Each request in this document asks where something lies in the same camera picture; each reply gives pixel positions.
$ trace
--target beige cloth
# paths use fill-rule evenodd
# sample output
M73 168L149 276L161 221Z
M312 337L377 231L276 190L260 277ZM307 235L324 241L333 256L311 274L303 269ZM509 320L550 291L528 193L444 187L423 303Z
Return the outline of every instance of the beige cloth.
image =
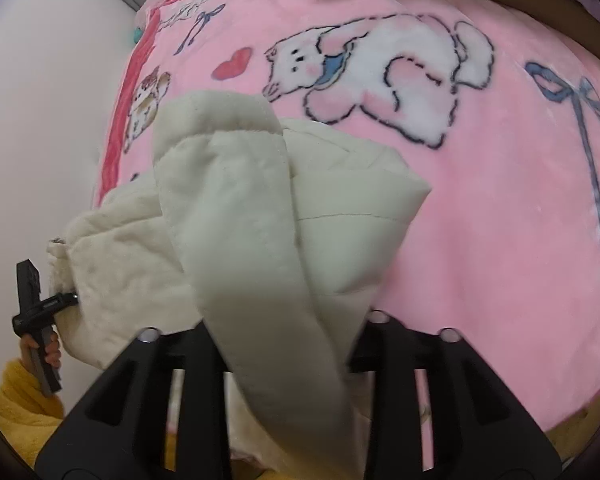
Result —
M368 421L344 367L427 185L392 148L228 92L161 107L154 176L50 244L53 290L80 296L57 318L65 347L104 367L140 328L202 316L266 429L234 389L232 447L296 478L360 478Z

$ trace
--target fleece blanket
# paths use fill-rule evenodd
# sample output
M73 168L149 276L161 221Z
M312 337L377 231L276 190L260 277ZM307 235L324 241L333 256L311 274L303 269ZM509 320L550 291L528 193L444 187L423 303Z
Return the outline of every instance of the fleece blanket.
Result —
M263 94L397 149L433 188L375 306L455 326L542 428L600 389L600 62L488 0L167 0L115 105L96 202L192 89Z

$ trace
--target metal screw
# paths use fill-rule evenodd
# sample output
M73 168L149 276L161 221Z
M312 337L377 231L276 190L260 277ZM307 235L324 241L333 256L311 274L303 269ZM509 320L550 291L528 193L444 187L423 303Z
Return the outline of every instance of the metal screw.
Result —
M138 335L138 339L143 343L152 343L162 335L162 332L157 328L145 328Z
M457 343L458 341L462 341L462 336L455 328L444 328L438 335L442 341L447 343Z
M382 310L372 310L366 318L373 324L382 325L389 322L389 316Z

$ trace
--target yellow fleece sleeve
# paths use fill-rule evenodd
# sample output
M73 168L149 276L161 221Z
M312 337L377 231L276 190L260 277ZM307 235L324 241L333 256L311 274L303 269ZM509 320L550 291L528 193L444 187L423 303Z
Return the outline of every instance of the yellow fleece sleeve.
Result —
M62 404L45 399L36 378L20 362L7 364L0 387L0 431L30 467L61 421L44 412L61 416Z
M173 433L167 434L164 451L164 466L171 471L175 471L176 436ZM241 460L231 460L231 470L234 480L293 480L275 471L262 473L261 470Z
M28 412L64 418L64 406L58 396L45 397L36 377L27 372L19 360L5 366L0 392Z

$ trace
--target red heart print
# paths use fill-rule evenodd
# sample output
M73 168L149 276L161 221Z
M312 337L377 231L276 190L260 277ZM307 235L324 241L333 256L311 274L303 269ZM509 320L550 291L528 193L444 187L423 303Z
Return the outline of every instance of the red heart print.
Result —
M250 46L239 48L234 52L229 61L223 61L216 67L211 73L211 77L218 81L238 77L247 70L251 54L253 54L253 49Z

